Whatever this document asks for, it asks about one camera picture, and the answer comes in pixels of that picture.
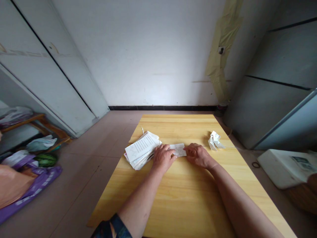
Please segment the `wooden table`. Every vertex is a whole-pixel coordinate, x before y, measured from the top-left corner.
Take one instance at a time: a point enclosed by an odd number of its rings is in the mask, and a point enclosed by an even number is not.
[[[286,237],[296,237],[213,115],[143,115],[129,145],[142,129],[159,136],[164,144],[192,142],[206,146],[217,160]],[[212,131],[226,147],[211,151]],[[135,171],[121,157],[87,226],[109,219],[138,186],[152,161]],[[206,170],[178,158],[164,175],[144,232],[146,237],[235,237],[213,177]]]

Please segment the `refrigerator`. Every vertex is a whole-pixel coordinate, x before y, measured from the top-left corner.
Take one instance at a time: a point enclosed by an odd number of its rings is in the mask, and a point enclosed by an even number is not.
[[[280,6],[224,115],[247,149],[317,144],[317,8],[295,2]]]

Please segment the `wooden shelf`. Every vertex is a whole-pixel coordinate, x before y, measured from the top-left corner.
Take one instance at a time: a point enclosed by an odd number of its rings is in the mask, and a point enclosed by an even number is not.
[[[28,123],[30,123],[32,121],[38,120],[41,117],[45,117],[45,114],[43,114],[43,113],[34,113],[34,115],[31,118],[29,118],[29,119],[27,119],[25,121],[22,121],[22,122],[19,122],[17,124],[14,124],[12,126],[9,126],[7,128],[1,129],[1,133],[3,134],[5,132],[11,131],[14,128],[17,128],[17,127],[20,127],[22,125],[28,124]]]
[[[17,127],[20,127],[22,125],[25,124],[29,124],[30,126],[33,126],[34,128],[36,128],[39,132],[41,132],[44,136],[47,135],[51,135],[52,133],[50,133],[47,129],[49,129],[50,131],[53,132],[54,137],[57,137],[57,141],[55,142],[55,144],[50,147],[48,150],[41,150],[41,151],[36,151],[32,154],[39,154],[39,153],[45,153],[45,152],[50,152],[52,150],[54,150],[55,148],[57,148],[58,146],[60,146],[63,143],[70,143],[72,142],[72,139],[70,138],[69,135],[67,135],[67,133],[59,128],[57,128],[56,126],[50,124],[46,118],[45,118],[45,114],[43,113],[34,113],[34,115],[22,122],[19,122],[17,124],[14,124],[12,126],[9,126],[7,128],[4,128],[1,130],[1,133],[5,133],[8,131],[11,131]]]

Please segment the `paper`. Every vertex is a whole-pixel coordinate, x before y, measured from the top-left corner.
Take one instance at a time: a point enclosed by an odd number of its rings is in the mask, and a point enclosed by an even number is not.
[[[213,131],[211,133],[212,135],[212,139],[214,140],[215,145],[219,148],[219,149],[224,149],[225,147],[220,143],[219,139],[220,139],[220,135],[218,135],[215,131]]]
[[[212,135],[210,135],[210,138],[208,140],[208,144],[209,144],[211,150],[217,151],[217,148],[215,147],[214,140],[212,139]]]
[[[140,140],[136,141],[132,145],[128,146],[125,151],[128,156],[129,162],[143,157],[146,153],[151,150],[154,150],[155,147],[160,145],[160,141],[150,134],[145,135]]]
[[[219,141],[220,135],[218,135],[215,131],[213,131],[208,140],[209,146],[211,150],[217,151],[217,148],[224,149],[225,147]]]
[[[178,157],[187,156],[186,151],[183,150],[185,148],[184,143],[173,144],[173,145],[170,145],[170,146],[171,146],[170,149],[174,149],[175,150],[174,154],[177,155]]]
[[[147,131],[135,143],[125,149],[124,156],[132,168],[140,170],[153,158],[155,147],[161,144],[162,142],[157,135]]]

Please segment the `white styrofoam box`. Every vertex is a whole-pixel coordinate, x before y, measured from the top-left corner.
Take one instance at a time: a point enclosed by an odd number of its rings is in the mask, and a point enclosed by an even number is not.
[[[280,189],[306,183],[310,175],[317,173],[317,158],[306,153],[269,149],[258,162]]]

